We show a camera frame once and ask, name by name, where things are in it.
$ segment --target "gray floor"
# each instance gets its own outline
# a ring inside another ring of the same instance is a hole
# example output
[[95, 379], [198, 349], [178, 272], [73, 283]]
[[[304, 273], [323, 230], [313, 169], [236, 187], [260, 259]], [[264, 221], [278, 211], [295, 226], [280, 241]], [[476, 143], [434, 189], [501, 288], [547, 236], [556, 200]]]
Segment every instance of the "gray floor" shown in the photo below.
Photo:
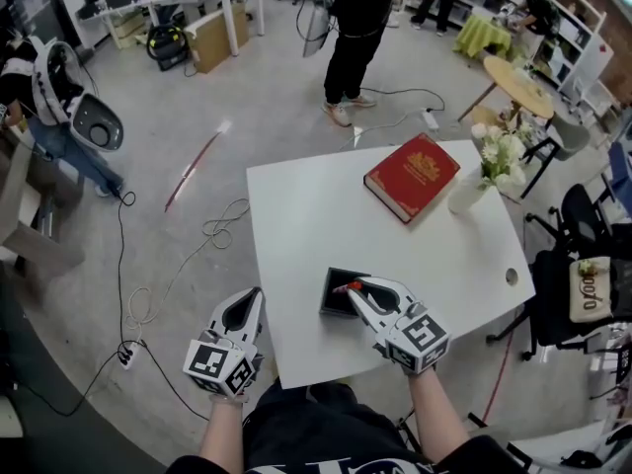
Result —
[[[336, 152], [352, 135], [350, 129], [331, 124], [319, 108], [333, 37], [316, 56], [301, 58], [296, 11], [288, 2], [266, 0], [266, 36], [257, 37], [253, 27], [240, 56], [208, 75], [188, 79], [181, 67], [161, 73], [141, 48], [117, 51], [111, 43], [102, 46], [89, 65], [101, 97], [125, 125], [123, 149], [109, 159], [126, 177], [126, 186], [137, 193], [136, 204], [121, 213], [126, 241], [124, 307], [139, 286], [151, 287], [154, 307], [158, 305], [182, 260], [203, 241], [202, 224], [220, 215], [230, 201], [247, 196], [247, 167]], [[309, 12], [308, 5], [303, 28]], [[437, 91], [446, 102], [444, 114], [438, 116], [442, 128], [437, 137], [467, 137], [467, 129], [453, 121], [488, 86], [489, 79], [478, 64], [468, 65], [451, 52], [455, 32], [440, 39], [432, 23], [427, 30], [416, 32], [403, 21], [400, 29], [387, 30], [364, 85]], [[361, 127], [384, 124], [420, 107], [436, 107], [436, 103], [423, 94], [380, 97], [377, 108], [356, 112], [354, 120]], [[494, 93], [489, 105], [499, 108], [506, 103], [501, 93]], [[171, 191], [224, 119], [230, 119], [232, 127], [212, 144], [165, 214]], [[367, 133], [359, 145], [402, 142], [424, 129], [419, 117], [412, 116], [397, 127]], [[545, 213], [549, 205], [559, 204], [567, 188], [591, 177], [602, 163], [601, 153], [587, 148], [574, 160], [554, 162], [522, 205], [508, 200], [520, 238], [525, 211]], [[117, 207], [113, 200], [86, 191], [63, 227], [65, 240], [85, 249], [86, 262], [57, 278], [40, 273], [37, 298], [29, 307], [40, 336], [78, 388], [87, 385], [119, 343]], [[214, 304], [259, 282], [250, 216], [230, 229], [232, 245], [223, 251], [208, 245], [191, 260], [160, 316], [143, 330], [143, 339], [178, 391], [203, 414], [210, 408], [207, 397], [181, 373], [189, 340], [198, 335]], [[524, 233], [530, 260], [550, 244], [536, 227], [528, 226]], [[441, 379], [463, 416], [470, 411], [482, 416], [485, 411], [505, 344], [488, 348], [484, 338], [500, 330], [512, 316], [456, 341], [440, 366]], [[133, 332], [124, 333], [135, 338]], [[558, 432], [594, 418], [597, 411], [587, 398], [593, 387], [589, 359], [552, 351], [547, 352], [546, 361], [538, 356], [530, 363], [520, 363], [517, 354], [527, 341], [528, 328], [524, 327], [513, 340], [489, 422], [507, 429], [510, 436], [527, 437]], [[273, 380], [273, 351], [266, 331], [261, 349], [268, 358], [246, 411]], [[196, 451], [204, 421], [177, 400], [147, 353], [139, 355], [130, 371], [112, 363], [106, 376], [90, 402], [121, 432], [165, 463]], [[354, 377], [352, 386], [361, 401], [392, 419], [410, 409], [405, 378], [397, 367]]]

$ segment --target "desk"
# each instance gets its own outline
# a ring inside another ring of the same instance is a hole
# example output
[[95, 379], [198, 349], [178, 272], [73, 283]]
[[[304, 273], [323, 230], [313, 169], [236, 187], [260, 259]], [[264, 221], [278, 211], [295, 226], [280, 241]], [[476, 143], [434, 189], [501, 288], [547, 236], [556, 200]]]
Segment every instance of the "desk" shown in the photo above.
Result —
[[78, 202], [81, 198], [81, 188], [72, 184], [58, 170], [52, 170], [53, 165], [50, 163], [43, 164], [40, 161], [30, 168], [31, 149], [18, 143], [17, 138], [12, 140], [16, 147], [11, 158], [0, 153], [0, 179], [3, 179], [0, 181], [0, 245], [36, 265], [46, 266], [54, 273], [81, 264], [84, 260], [81, 249], [60, 244], [20, 219], [27, 178], [42, 197], [48, 193], [52, 195], [55, 204], [60, 206]]
[[512, 34], [503, 27], [492, 24], [489, 19], [472, 15], [456, 36], [453, 51], [473, 58], [492, 44], [498, 48], [498, 55], [505, 57], [512, 46]]
[[[469, 174], [480, 156], [469, 140], [439, 144]], [[402, 281], [438, 310], [454, 338], [534, 294], [514, 226], [496, 189], [464, 216], [446, 192], [406, 226], [362, 183], [395, 147], [316, 156], [248, 169], [248, 191], [266, 315], [283, 388], [390, 363], [359, 319], [319, 314], [330, 267]], [[508, 269], [518, 280], [506, 281]]]
[[[106, 9], [99, 14], [88, 18], [84, 21], [90, 21], [95, 19], [102, 19], [103, 22], [108, 27], [110, 31], [110, 35], [115, 41], [115, 44], [118, 48], [120, 48], [119, 38], [115, 33], [115, 27], [112, 23], [112, 15], [119, 15], [126, 12], [133, 11], [134, 9], [139, 9], [142, 7], [146, 7], [149, 10], [149, 16], [151, 17], [151, 23], [155, 26], [158, 25], [158, 15], [156, 13], [156, 7], [165, 6], [165, 5], [173, 5], [173, 4], [182, 4], [187, 6], [188, 4], [195, 4], [206, 2], [208, 0], [138, 0], [136, 2], [132, 2], [129, 5], [125, 5], [124, 7], [118, 7], [116, 9]], [[233, 56], [239, 55], [239, 45], [237, 43], [237, 33], [235, 32], [235, 23], [233, 21], [233, 11], [232, 6], [230, 5], [230, 0], [221, 0], [222, 10], [224, 13], [224, 20], [226, 22], [226, 33], [228, 34], [228, 41], [230, 42], [230, 51]], [[264, 28], [264, 0], [257, 0], [257, 34], [263, 36], [265, 34]]]
[[478, 106], [497, 86], [502, 88], [518, 106], [524, 107], [541, 118], [553, 118], [553, 104], [546, 91], [538, 86], [535, 81], [516, 72], [508, 61], [504, 61], [497, 56], [486, 57], [483, 60], [483, 65], [487, 73], [493, 79], [493, 82], [489, 88], [465, 110], [458, 118], [458, 121], [465, 118], [472, 109]]

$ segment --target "white flower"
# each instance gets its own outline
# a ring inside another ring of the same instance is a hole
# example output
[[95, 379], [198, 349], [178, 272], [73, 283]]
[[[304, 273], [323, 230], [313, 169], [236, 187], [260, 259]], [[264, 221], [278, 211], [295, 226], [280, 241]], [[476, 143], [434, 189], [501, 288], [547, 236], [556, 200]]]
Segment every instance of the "white flower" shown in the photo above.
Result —
[[483, 147], [483, 158], [490, 163], [496, 163], [499, 151], [500, 148], [497, 144], [487, 143], [485, 147]]
[[499, 174], [498, 176], [496, 176], [494, 183], [499, 190], [504, 190], [512, 185], [512, 178], [510, 178], [510, 176], [507, 174]]
[[482, 124], [481, 122], [472, 126], [472, 136], [474, 138], [481, 139], [487, 136], [487, 126]]
[[526, 183], [524, 171], [517, 163], [512, 163], [510, 165], [510, 179], [516, 186], [522, 186]]
[[503, 135], [503, 131], [497, 126], [490, 126], [487, 130], [487, 134], [492, 137], [494, 140], [497, 140]]
[[509, 138], [509, 145], [507, 146], [507, 152], [510, 160], [517, 161], [522, 158], [522, 155], [526, 151], [522, 141], [515, 135], [511, 135]]

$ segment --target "black pants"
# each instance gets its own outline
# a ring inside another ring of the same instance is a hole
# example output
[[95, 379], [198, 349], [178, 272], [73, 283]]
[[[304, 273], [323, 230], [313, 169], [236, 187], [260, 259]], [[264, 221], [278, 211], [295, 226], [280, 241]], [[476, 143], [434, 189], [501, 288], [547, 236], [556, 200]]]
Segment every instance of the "black pants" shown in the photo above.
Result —
[[328, 407], [338, 409], [345, 408], [350, 404], [357, 404], [357, 398], [354, 391], [346, 384], [328, 382], [319, 383], [300, 388], [290, 388], [283, 390], [280, 387], [280, 380], [277, 378], [275, 383], [268, 388], [259, 399], [257, 408], [270, 404], [305, 402], [307, 400], [307, 391], [316, 402], [324, 404]]
[[[415, 23], [421, 24], [426, 20], [428, 17], [428, 11], [431, 9], [431, 5], [434, 1], [435, 0], [424, 0], [421, 3], [413, 20]], [[450, 16], [450, 11], [452, 10], [453, 5], [454, 0], [439, 0], [438, 16], [436, 17], [436, 29], [439, 32], [447, 32], [447, 19]]]
[[373, 59], [383, 33], [384, 26], [381, 26], [368, 37], [338, 36], [325, 78], [325, 97], [328, 103], [339, 104], [343, 95], [350, 99], [359, 95], [359, 86], [366, 67]]

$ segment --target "book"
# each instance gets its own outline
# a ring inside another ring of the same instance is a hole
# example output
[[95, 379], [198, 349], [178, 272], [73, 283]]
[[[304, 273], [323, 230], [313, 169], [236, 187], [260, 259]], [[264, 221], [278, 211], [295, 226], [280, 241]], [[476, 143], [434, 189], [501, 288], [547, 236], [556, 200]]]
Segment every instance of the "book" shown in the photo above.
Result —
[[421, 133], [364, 176], [364, 185], [404, 223], [410, 223], [456, 175], [460, 166]]

